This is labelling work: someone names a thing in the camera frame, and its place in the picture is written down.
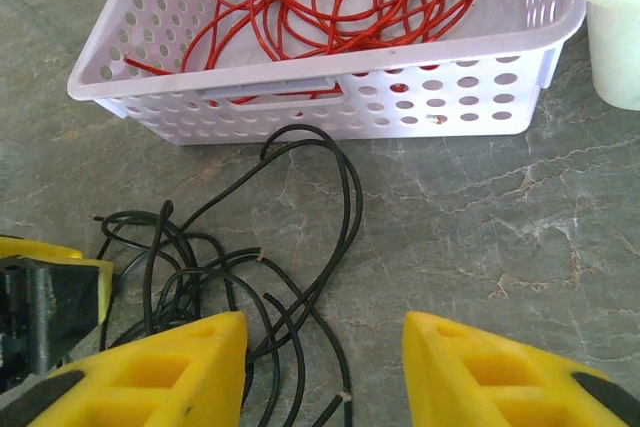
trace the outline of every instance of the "black cable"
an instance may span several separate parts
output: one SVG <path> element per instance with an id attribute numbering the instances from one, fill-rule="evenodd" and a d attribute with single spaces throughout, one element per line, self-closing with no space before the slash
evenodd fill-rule
<path id="1" fill-rule="evenodd" d="M 274 147 L 274 143 L 288 132 L 304 131 L 316 135 L 319 138 L 300 140 L 289 144 Z M 261 172 L 265 167 L 283 155 L 301 147 L 322 147 L 329 150 L 335 158 L 340 176 L 342 191 L 343 215 L 337 239 L 328 260 L 324 263 L 316 279 L 305 289 L 300 288 L 285 271 L 275 262 L 264 257 L 260 247 L 241 249 L 234 252 L 225 252 L 222 244 L 213 236 L 188 230 L 206 212 L 218 203 L 229 197 L 236 190 L 244 186 L 250 179 Z M 298 381 L 294 401 L 291 405 L 284 426 L 292 426 L 296 422 L 302 406 L 305 388 L 305 356 L 299 331 L 304 323 L 312 318 L 329 340 L 336 355 L 342 376 L 342 388 L 320 414 L 314 426 L 324 425 L 335 413 L 341 404 L 344 404 L 344 425 L 353 425 L 353 408 L 351 402 L 352 387 L 349 365 L 335 333 L 328 323 L 318 313 L 315 306 L 322 292 L 327 286 L 331 275 L 335 272 L 345 253 L 355 239 L 363 213 L 363 193 L 358 174 L 348 157 L 340 150 L 333 139 L 322 130 L 308 125 L 292 125 L 284 127 L 267 139 L 260 150 L 259 162 L 245 175 L 234 182 L 202 207 L 197 209 L 180 226 L 173 223 L 169 217 L 173 210 L 173 204 L 166 201 L 160 213 L 152 213 L 140 210 L 126 210 L 106 217 L 94 217 L 101 222 L 101 230 L 105 235 L 105 242 L 100 249 L 99 257 L 103 258 L 109 248 L 118 244 L 137 251 L 136 256 L 116 277 L 112 296 L 107 309 L 106 320 L 100 333 L 100 349 L 107 346 L 107 334 L 109 320 L 113 313 L 114 303 L 122 289 L 124 279 L 139 266 L 145 265 L 143 280 L 143 316 L 142 319 L 129 326 L 121 333 L 111 347 L 131 342 L 138 338 L 152 335 L 157 332 L 184 325 L 201 318 L 201 294 L 202 287 L 211 282 L 221 281 L 224 284 L 225 296 L 230 310 L 238 310 L 234 294 L 234 286 L 245 291 L 252 303 L 258 309 L 265 330 L 264 339 L 254 348 L 248 348 L 246 354 L 246 377 L 242 404 L 244 405 L 256 374 L 255 363 L 262 357 L 271 358 L 272 380 L 271 393 L 261 416 L 259 426 L 264 427 L 269 422 L 276 407 L 280 394 L 281 366 L 279 349 L 292 342 L 296 356 Z M 123 233 L 129 228 L 148 228 L 154 234 L 149 245 L 128 238 Z M 192 241 L 201 240 L 212 246 L 216 252 L 216 258 L 208 261 L 199 260 L 193 248 Z M 177 255 L 169 254 L 166 249 L 173 248 Z M 155 262 L 163 259 L 174 269 L 158 296 L 156 305 L 151 303 L 152 280 Z M 232 273 L 235 267 L 247 262 L 259 263 L 274 272 L 288 289 L 295 295 L 296 300 L 288 307 L 282 305 L 274 296 L 264 294 L 264 299 L 275 307 L 279 318 L 271 322 L 265 305 L 257 292 L 244 280 Z M 277 333 L 285 327 L 282 336 L 277 338 Z"/>

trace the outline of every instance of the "white bucket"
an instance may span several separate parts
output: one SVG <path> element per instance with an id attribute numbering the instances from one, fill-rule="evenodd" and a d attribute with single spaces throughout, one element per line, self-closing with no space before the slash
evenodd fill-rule
<path id="1" fill-rule="evenodd" d="M 640 110 L 640 0 L 586 0 L 593 83 L 609 104 Z"/>

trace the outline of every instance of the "marble countertop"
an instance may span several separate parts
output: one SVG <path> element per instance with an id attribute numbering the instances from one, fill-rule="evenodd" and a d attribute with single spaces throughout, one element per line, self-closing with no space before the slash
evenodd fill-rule
<path id="1" fill-rule="evenodd" d="M 102 240 L 89 215 L 157 211 L 171 198 L 176 217 L 186 218 L 255 165 L 259 149 L 178 148 L 133 120 L 71 100 L 66 80 L 104 1 L 0 0 L 0 231 L 88 255 Z M 595 94 L 585 29 L 567 43 L 524 134 L 341 147 L 361 175 L 365 218 L 319 308 L 351 363 L 356 425 L 410 423 L 401 364 L 408 310 L 587 363 L 640 395 L 640 113 Z M 295 152 L 198 228 L 230 248 L 269 246 L 306 285 L 340 219 L 332 202 L 338 181 L 327 172 L 328 156 Z M 247 275 L 265 289 L 275 285 L 260 272 Z M 132 283 L 116 330 L 140 312 Z M 340 386 L 315 326 L 303 342 L 309 372 L 300 425 Z M 80 353 L 95 345 L 89 338 Z M 295 372 L 285 377 L 279 418 Z M 266 383 L 257 383 L 241 425 L 256 424 Z"/>

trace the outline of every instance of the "plastic basket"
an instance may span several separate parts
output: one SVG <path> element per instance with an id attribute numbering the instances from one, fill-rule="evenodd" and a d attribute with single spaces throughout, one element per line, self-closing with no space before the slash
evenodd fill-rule
<path id="1" fill-rule="evenodd" d="M 220 67 L 162 77 L 122 61 L 176 69 L 214 8 L 215 0 L 108 0 L 69 94 L 179 145 L 262 141 L 291 123 L 338 139 L 516 134 L 585 15 L 582 0 L 475 0 L 433 43 L 274 63 L 240 38 Z M 277 95 L 335 83 L 342 94 L 332 98 Z M 231 102 L 253 95 L 259 100 Z"/>

